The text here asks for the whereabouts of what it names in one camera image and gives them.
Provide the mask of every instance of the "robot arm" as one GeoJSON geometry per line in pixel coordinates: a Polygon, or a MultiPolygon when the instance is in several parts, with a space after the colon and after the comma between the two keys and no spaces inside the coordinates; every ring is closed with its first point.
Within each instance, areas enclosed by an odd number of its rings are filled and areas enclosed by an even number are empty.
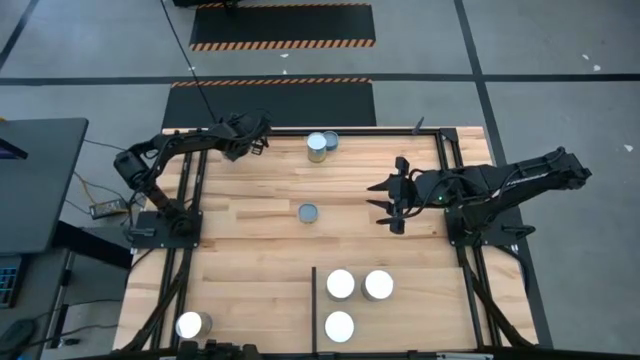
{"type": "Polygon", "coordinates": [[[270,130],[269,119],[266,117],[233,117],[208,130],[156,135],[149,141],[135,144],[119,153],[113,165],[129,188],[135,193],[143,193],[158,208],[158,212],[169,222],[171,234],[183,236],[192,231],[189,214],[182,203],[169,199],[156,185],[156,179],[162,174],[167,162],[175,155],[209,149],[223,152],[231,161],[249,151],[260,155],[264,147],[269,146],[267,135],[270,130]],[[153,165],[149,167],[142,156],[155,159],[153,165]]]}
{"type": "Polygon", "coordinates": [[[393,233],[404,233],[405,219],[425,208],[456,209],[462,215],[464,230],[474,233],[486,228],[501,212],[517,206],[547,190],[581,188],[591,176],[573,154],[564,148],[519,163],[494,167],[464,166],[450,170],[414,169],[409,162],[396,158],[398,174],[370,187],[371,191],[388,191],[391,202],[369,200],[387,210],[390,218],[378,220],[389,224],[393,233]],[[415,173],[420,173],[415,180],[415,173]]]}

